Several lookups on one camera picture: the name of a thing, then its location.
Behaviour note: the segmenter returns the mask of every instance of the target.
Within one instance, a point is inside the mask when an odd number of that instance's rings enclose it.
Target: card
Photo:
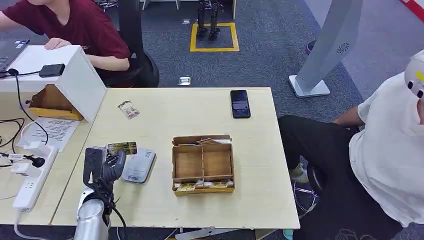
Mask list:
[[[119,150],[123,150],[127,155],[137,154],[137,144],[135,141],[110,143],[107,150],[111,155],[118,155]]]
[[[227,181],[217,181],[217,182],[212,182],[212,184],[209,186],[209,188],[227,188],[228,187],[228,182]]]
[[[177,192],[188,192],[196,189],[196,183],[184,183],[176,189]]]
[[[220,142],[215,141],[215,140],[210,139],[210,138],[197,141],[196,143],[198,143],[198,144],[220,144]]]
[[[118,105],[118,108],[125,114],[128,119],[132,119],[140,114],[140,111],[133,107],[132,101],[124,101]]]

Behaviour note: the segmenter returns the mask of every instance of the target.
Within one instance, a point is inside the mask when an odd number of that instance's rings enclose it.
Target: white power strip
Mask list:
[[[13,207],[30,211],[36,204],[43,185],[46,182],[53,162],[55,161],[58,149],[52,146],[46,146],[41,142],[32,142],[27,148],[37,157],[44,158],[45,163],[39,168],[35,168],[29,163],[16,163],[12,172],[24,176],[24,181],[13,202]]]

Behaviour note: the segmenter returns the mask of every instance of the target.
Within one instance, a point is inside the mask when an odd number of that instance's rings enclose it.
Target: laptop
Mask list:
[[[29,42],[29,39],[0,40],[0,73],[8,69]]]

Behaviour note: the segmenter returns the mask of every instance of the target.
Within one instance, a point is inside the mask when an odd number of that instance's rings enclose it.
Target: white t-shirt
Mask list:
[[[387,79],[358,106],[366,125],[349,143],[354,174],[403,227],[424,224],[424,125],[417,102],[404,73]]]

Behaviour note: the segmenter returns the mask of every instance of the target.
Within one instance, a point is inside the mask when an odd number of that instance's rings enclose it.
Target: person's arm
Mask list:
[[[89,17],[86,29],[90,33],[99,55],[90,55],[91,64],[107,71],[125,71],[130,67],[130,50],[115,29],[111,19],[94,2],[87,4]]]
[[[45,44],[45,49],[53,50],[71,45],[69,41],[54,37]],[[87,54],[91,64],[98,68],[108,71],[125,71],[130,67],[128,58],[117,58],[115,56],[94,56]]]
[[[44,35],[45,17],[40,13],[40,6],[27,0],[19,0],[0,12],[0,32],[26,27],[34,33]]]
[[[130,67],[130,61],[128,61],[128,58],[117,58],[115,56],[87,56],[91,64],[98,69],[108,71],[125,71]]]
[[[5,32],[10,29],[21,28],[21,24],[8,18],[2,11],[0,11],[0,32]]]
[[[344,128],[359,127],[365,124],[359,117],[358,106],[352,107],[349,111],[334,120],[333,123]]]

